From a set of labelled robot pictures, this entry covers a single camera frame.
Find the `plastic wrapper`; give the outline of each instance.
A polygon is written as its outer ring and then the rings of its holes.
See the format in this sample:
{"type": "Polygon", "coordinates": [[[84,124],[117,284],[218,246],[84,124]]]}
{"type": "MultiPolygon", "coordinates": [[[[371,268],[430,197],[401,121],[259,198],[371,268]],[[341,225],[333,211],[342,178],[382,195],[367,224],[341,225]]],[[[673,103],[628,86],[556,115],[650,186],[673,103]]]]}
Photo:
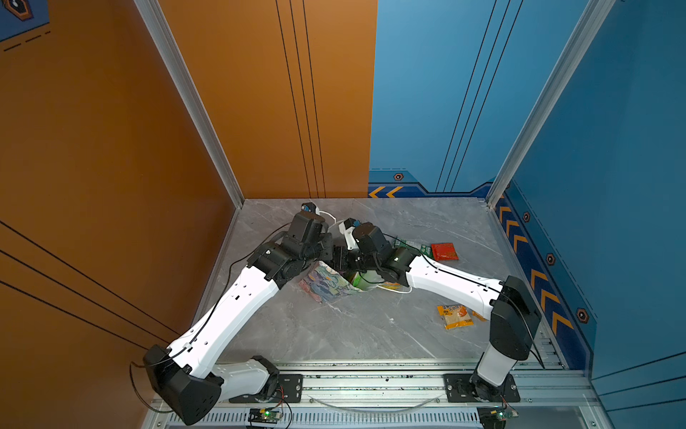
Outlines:
{"type": "Polygon", "coordinates": [[[348,295],[362,293],[341,274],[322,261],[318,261],[298,285],[315,301],[334,301],[348,295]]]}

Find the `blue wall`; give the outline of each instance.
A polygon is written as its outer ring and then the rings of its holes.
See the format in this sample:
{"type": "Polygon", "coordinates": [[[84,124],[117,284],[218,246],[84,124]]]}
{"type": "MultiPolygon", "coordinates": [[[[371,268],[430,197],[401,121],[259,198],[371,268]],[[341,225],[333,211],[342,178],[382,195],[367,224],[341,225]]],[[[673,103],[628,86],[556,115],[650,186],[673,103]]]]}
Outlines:
{"type": "Polygon", "coordinates": [[[26,21],[20,20],[0,4],[0,42],[50,22],[47,13],[47,0],[31,0],[29,4],[34,16],[26,21]]]}
{"type": "Polygon", "coordinates": [[[597,322],[617,429],[683,427],[686,402],[617,409],[686,397],[686,378],[632,389],[686,375],[685,19],[681,0],[618,1],[514,178],[597,322]]]}
{"type": "Polygon", "coordinates": [[[370,169],[406,170],[430,192],[495,177],[586,2],[379,0],[370,169]]]}

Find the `white cable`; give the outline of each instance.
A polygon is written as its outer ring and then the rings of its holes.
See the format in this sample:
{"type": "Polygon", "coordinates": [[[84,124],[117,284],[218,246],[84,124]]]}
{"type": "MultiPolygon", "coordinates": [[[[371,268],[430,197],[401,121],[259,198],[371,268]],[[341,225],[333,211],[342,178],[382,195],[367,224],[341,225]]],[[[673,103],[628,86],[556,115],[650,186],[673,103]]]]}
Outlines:
{"type": "Polygon", "coordinates": [[[334,224],[336,223],[336,218],[331,213],[324,211],[324,210],[320,210],[319,213],[323,213],[323,214],[327,214],[327,215],[331,216],[331,219],[333,219],[333,223],[334,224]]]}
{"type": "Polygon", "coordinates": [[[385,287],[383,287],[383,286],[381,286],[381,285],[376,285],[376,286],[374,286],[372,289],[376,289],[376,288],[385,289],[385,290],[387,290],[388,292],[395,292],[395,293],[397,293],[397,294],[409,294],[409,293],[412,291],[412,287],[411,287],[411,286],[410,286],[410,290],[408,290],[407,292],[402,292],[402,291],[400,291],[400,290],[385,288],[385,287]]]}

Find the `orange chevron stripe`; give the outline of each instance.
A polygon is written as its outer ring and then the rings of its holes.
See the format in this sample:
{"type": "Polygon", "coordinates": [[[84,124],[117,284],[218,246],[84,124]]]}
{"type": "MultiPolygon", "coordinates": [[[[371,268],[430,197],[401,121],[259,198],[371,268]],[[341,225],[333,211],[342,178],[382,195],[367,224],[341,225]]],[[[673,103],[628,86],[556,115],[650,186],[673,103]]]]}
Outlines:
{"type": "Polygon", "coordinates": [[[553,295],[552,293],[548,292],[547,290],[541,289],[541,310],[545,313],[545,299],[550,298],[553,301],[557,302],[558,304],[560,303],[560,299],[553,295]]]}
{"type": "Polygon", "coordinates": [[[374,189],[373,191],[371,191],[371,192],[369,193],[369,196],[372,197],[372,198],[378,198],[378,197],[377,197],[377,192],[378,192],[378,191],[381,191],[383,188],[385,188],[385,186],[379,186],[378,188],[376,188],[376,189],[374,189]]]}
{"type": "Polygon", "coordinates": [[[393,189],[391,192],[388,192],[388,193],[386,194],[386,196],[387,196],[388,198],[395,198],[395,195],[393,195],[393,193],[395,193],[395,191],[399,191],[400,189],[403,189],[403,187],[402,187],[402,186],[398,186],[397,188],[393,189]]]}
{"type": "Polygon", "coordinates": [[[500,207],[500,223],[503,223],[503,212],[504,211],[512,211],[511,208],[502,206],[500,207]]]}
{"type": "Polygon", "coordinates": [[[531,270],[531,289],[536,289],[536,286],[534,286],[534,282],[536,281],[537,277],[539,279],[549,281],[548,277],[545,274],[543,274],[541,271],[531,270]]]}
{"type": "Polygon", "coordinates": [[[515,252],[515,253],[517,253],[517,242],[525,242],[525,243],[528,243],[529,240],[527,240],[526,237],[522,237],[521,235],[515,234],[515,235],[514,235],[514,244],[513,244],[514,252],[515,252]]]}
{"type": "Polygon", "coordinates": [[[514,220],[509,220],[509,221],[505,222],[505,225],[508,226],[507,229],[505,230],[505,235],[507,235],[508,238],[510,238],[510,227],[518,227],[519,226],[519,224],[514,220]]]}
{"type": "Polygon", "coordinates": [[[565,325],[569,326],[570,328],[574,329],[574,326],[572,326],[571,322],[562,317],[561,315],[553,312],[553,334],[557,336],[557,322],[562,322],[565,325]]]}

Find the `aluminum frame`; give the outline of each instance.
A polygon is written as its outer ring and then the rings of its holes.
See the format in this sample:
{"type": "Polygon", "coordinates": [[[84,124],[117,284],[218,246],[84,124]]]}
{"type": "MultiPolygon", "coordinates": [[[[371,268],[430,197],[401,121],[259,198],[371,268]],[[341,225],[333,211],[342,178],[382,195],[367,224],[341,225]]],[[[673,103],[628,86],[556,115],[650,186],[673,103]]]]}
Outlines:
{"type": "Polygon", "coordinates": [[[162,60],[167,66],[169,75],[176,85],[176,89],[188,110],[188,114],[196,125],[198,134],[205,144],[205,148],[217,169],[217,173],[228,195],[231,197],[231,201],[233,201],[236,209],[240,209],[243,207],[245,198],[238,185],[236,176],[228,163],[226,153],[212,125],[212,121],[202,103],[196,84],[193,83],[191,73],[188,67],[186,67],[186,62],[183,60],[176,40],[174,40],[172,30],[169,28],[167,19],[162,12],[162,7],[160,7],[157,0],[134,0],[134,3],[136,3],[141,18],[143,18],[143,22],[152,40],[155,42],[162,60]]]}
{"type": "MultiPolygon", "coordinates": [[[[383,365],[383,361],[377,361],[378,365],[370,370],[359,369],[325,369],[322,364],[330,362],[302,362],[299,364],[277,365],[282,373],[298,373],[303,375],[302,400],[300,403],[291,404],[294,413],[334,413],[347,415],[367,415],[366,410],[389,410],[393,407],[409,408],[426,402],[419,410],[413,413],[428,413],[434,415],[450,415],[451,413],[473,412],[477,406],[474,403],[456,404],[449,403],[445,394],[443,374],[450,373],[471,373],[472,369],[458,369],[463,364],[443,364],[440,368],[432,368],[430,362],[424,362],[425,369],[415,369],[419,362],[406,361],[407,369],[398,369],[403,365],[396,364],[396,369],[378,369],[383,365]],[[359,412],[343,411],[331,406],[346,408],[358,408],[359,412]]],[[[595,390],[590,381],[584,377],[583,371],[542,371],[515,369],[512,375],[517,383],[517,388],[521,396],[521,402],[514,404],[516,408],[527,407],[579,407],[582,411],[587,425],[591,427],[591,422],[595,422],[598,428],[611,429],[600,400],[595,394],[595,390]]],[[[162,402],[153,404],[160,410],[169,410],[162,402]]],[[[501,406],[499,402],[479,403],[483,406],[501,406]]],[[[229,404],[222,402],[208,414],[208,417],[199,422],[202,426],[231,426],[222,418],[216,417],[223,415],[228,410],[234,413],[245,413],[250,406],[245,404],[229,404]]],[[[179,422],[173,417],[174,414],[151,415],[146,420],[143,429],[156,429],[159,427],[176,426],[179,422]]],[[[445,420],[433,421],[430,427],[441,427],[452,424],[455,421],[445,420]]],[[[292,428],[313,427],[311,422],[298,422],[292,428]]],[[[316,427],[337,426],[342,427],[341,421],[317,421],[316,427]]],[[[369,419],[358,419],[352,421],[350,426],[355,428],[372,427],[419,427],[417,424],[406,424],[403,421],[378,421],[373,422],[369,419]]]]}
{"type": "Polygon", "coordinates": [[[536,136],[543,127],[548,115],[555,107],[555,103],[565,90],[569,79],[574,74],[576,67],[586,54],[591,42],[595,38],[600,26],[605,21],[607,14],[615,4],[615,0],[589,0],[586,8],[574,27],[565,48],[558,58],[553,71],[550,73],[534,108],[529,113],[524,126],[517,139],[515,139],[508,156],[505,158],[500,171],[493,181],[493,185],[486,196],[486,203],[492,209],[497,204],[500,196],[505,191],[508,183],[515,176],[515,172],[526,152],[534,143],[536,136]]]}

